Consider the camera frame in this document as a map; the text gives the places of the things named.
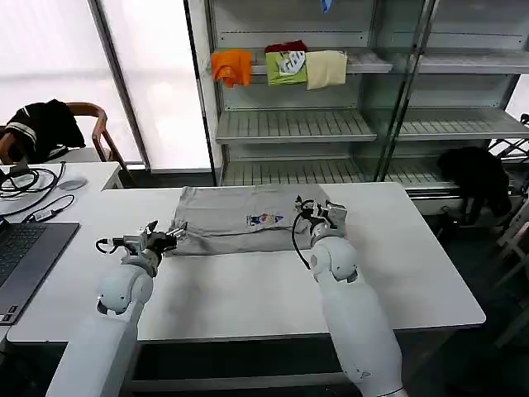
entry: wooden chair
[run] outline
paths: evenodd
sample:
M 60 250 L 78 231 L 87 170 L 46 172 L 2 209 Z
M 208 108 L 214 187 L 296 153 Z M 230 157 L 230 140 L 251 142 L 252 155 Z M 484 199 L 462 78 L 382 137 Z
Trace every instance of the wooden chair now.
M 72 102 L 66 104 L 74 116 L 90 116 L 97 118 L 96 125 L 92 131 L 92 142 L 96 152 L 98 153 L 99 159 L 101 161 L 117 161 L 130 180 L 132 180 L 131 173 L 127 169 L 122 155 L 116 148 L 114 141 L 107 131 L 107 114 L 105 111 L 93 103 Z M 101 138 L 103 138 L 107 143 L 110 153 L 104 150 L 101 143 Z M 3 139 L 0 140 L 0 160 L 2 160 L 2 163 L 5 165 L 13 164 L 13 161 L 9 158 L 9 154 L 7 152 L 14 144 L 16 144 L 16 140 L 12 134 L 6 134 Z

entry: metal pole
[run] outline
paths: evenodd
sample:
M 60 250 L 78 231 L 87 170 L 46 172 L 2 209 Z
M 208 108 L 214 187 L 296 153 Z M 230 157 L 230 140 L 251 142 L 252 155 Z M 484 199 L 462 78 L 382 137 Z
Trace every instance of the metal pole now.
M 193 38 L 193 26 L 191 24 L 191 12 L 189 11 L 188 0 L 183 0 L 183 9 L 185 11 L 185 18 L 186 18 L 186 22 L 188 24 L 189 43 L 191 45 L 191 53 L 192 53 L 192 56 L 193 56 L 193 67 L 195 69 L 195 78 L 197 80 L 198 99 L 200 100 L 200 107 L 202 109 L 202 120 L 203 120 L 203 125 L 204 125 L 204 133 L 206 135 L 207 154 L 209 156 L 209 164 L 210 164 L 211 170 L 212 170 L 213 186 L 218 186 L 217 172 L 215 170 L 215 161 L 213 159 L 213 150 L 212 150 L 211 137 L 209 136 L 209 126 L 207 124 L 207 116 L 206 116 L 206 108 L 205 108 L 205 102 L 204 102 L 204 94 L 203 94 L 203 91 L 202 91 L 202 82 L 201 82 L 201 79 L 200 79 L 200 71 L 198 69 L 197 49 L 195 48 L 195 40 Z
M 417 22 L 414 33 L 411 54 L 408 58 L 405 76 L 398 93 L 397 103 L 393 109 L 393 115 L 388 128 L 386 142 L 383 144 L 382 154 L 377 164 L 374 180 L 384 182 L 388 173 L 389 164 L 393 159 L 393 153 L 397 145 L 397 139 L 400 135 L 401 127 L 404 123 L 404 117 L 407 113 L 407 107 L 412 96 L 412 87 L 415 78 L 418 75 L 419 65 L 422 61 L 428 39 L 430 38 L 431 25 L 437 12 L 440 0 L 425 0 L 422 5 L 421 16 Z
M 98 30 L 99 40 L 101 40 L 103 50 L 105 51 L 105 56 L 107 57 L 108 65 L 112 71 L 112 77 L 114 78 L 114 84 L 116 85 L 117 93 L 119 94 L 119 98 L 122 101 L 126 119 L 131 126 L 132 135 L 136 141 L 136 145 L 138 147 L 138 151 L 140 152 L 141 159 L 143 160 L 143 164 L 145 164 L 145 169 L 150 171 L 149 156 L 147 155 L 147 150 L 145 149 L 145 144 L 143 142 L 143 138 L 141 137 L 141 129 L 136 119 L 134 107 L 132 106 L 131 96 L 129 95 L 129 91 L 126 87 L 122 67 L 119 63 L 119 59 L 117 58 L 116 48 L 114 47 L 114 42 L 112 41 L 112 35 L 108 27 L 105 11 L 100 0 L 88 0 L 88 5 L 92 11 L 93 22 L 95 23 L 96 29 Z

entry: blue item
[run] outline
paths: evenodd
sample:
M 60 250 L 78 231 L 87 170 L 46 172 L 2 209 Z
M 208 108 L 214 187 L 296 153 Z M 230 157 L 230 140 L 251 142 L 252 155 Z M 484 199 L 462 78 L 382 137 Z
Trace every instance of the blue item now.
M 327 13 L 329 9 L 331 8 L 332 0 L 322 0 L 322 10 L 323 13 Z

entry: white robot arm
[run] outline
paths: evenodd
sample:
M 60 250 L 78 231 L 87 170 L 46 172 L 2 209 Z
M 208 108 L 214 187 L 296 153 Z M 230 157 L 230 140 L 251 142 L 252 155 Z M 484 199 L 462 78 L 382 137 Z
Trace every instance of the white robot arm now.
M 115 397 L 119 395 L 136 348 L 138 321 L 153 289 L 162 254 L 176 247 L 184 229 L 154 232 L 156 222 L 138 236 L 102 239 L 114 252 L 128 255 L 113 266 L 98 288 L 96 312 L 86 318 L 69 341 L 47 392 L 49 397 Z
M 309 266 L 342 370 L 364 397 L 406 397 L 397 338 L 345 239 L 346 209 L 328 202 L 305 208 L 300 198 L 298 209 L 312 223 Z

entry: white table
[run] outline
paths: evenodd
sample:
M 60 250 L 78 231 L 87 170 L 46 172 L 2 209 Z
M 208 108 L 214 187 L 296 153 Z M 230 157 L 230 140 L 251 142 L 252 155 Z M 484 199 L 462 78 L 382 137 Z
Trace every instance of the white table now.
M 53 171 L 56 175 L 59 175 L 60 164 L 44 164 L 44 165 L 30 165 L 30 168 L 39 167 L 46 168 Z M 2 165 L 0 169 L 4 172 L 8 172 L 9 167 Z M 117 173 L 120 169 L 120 166 L 116 162 L 106 162 L 106 163 L 67 163 L 66 168 L 64 169 L 64 176 L 60 180 L 64 182 L 66 180 L 76 179 L 79 176 L 83 176 L 88 180 L 88 183 L 82 188 L 77 189 L 73 192 L 65 192 L 60 189 L 55 189 L 42 203 L 39 203 L 36 207 L 32 208 L 29 211 L 13 215 L 8 217 L 9 222 L 20 222 L 23 218 L 26 217 L 28 213 L 34 211 L 38 208 L 44 207 L 47 203 L 63 196 L 65 194 L 73 194 L 75 196 L 74 203 L 63 213 L 60 213 L 55 219 L 54 222 L 63 222 L 65 219 L 72 221 L 71 213 L 75 208 L 79 209 L 83 207 L 83 199 L 93 196 L 94 194 L 100 193 L 104 189 L 111 189 L 112 187 L 119 187 L 121 182 L 117 177 Z M 50 181 L 50 175 L 40 173 L 41 180 L 39 186 L 47 184 Z M 19 208 L 24 208 L 27 205 L 34 203 L 43 193 L 40 194 L 25 194 L 13 200 L 2 200 L 0 199 L 0 214 L 10 213 L 18 210 Z M 57 208 L 66 204 L 68 199 L 63 203 L 57 203 Z
M 348 235 L 360 268 L 399 329 L 455 329 L 481 324 L 484 313 L 399 184 L 325 184 L 348 208 Z M 11 342 L 67 342 L 95 309 L 96 288 L 120 256 L 94 248 L 159 219 L 166 230 L 181 189 L 106 190 L 83 201 L 78 235 L 26 312 Z M 316 283 L 293 251 L 162 262 L 139 325 L 142 342 L 290 337 L 327 332 Z

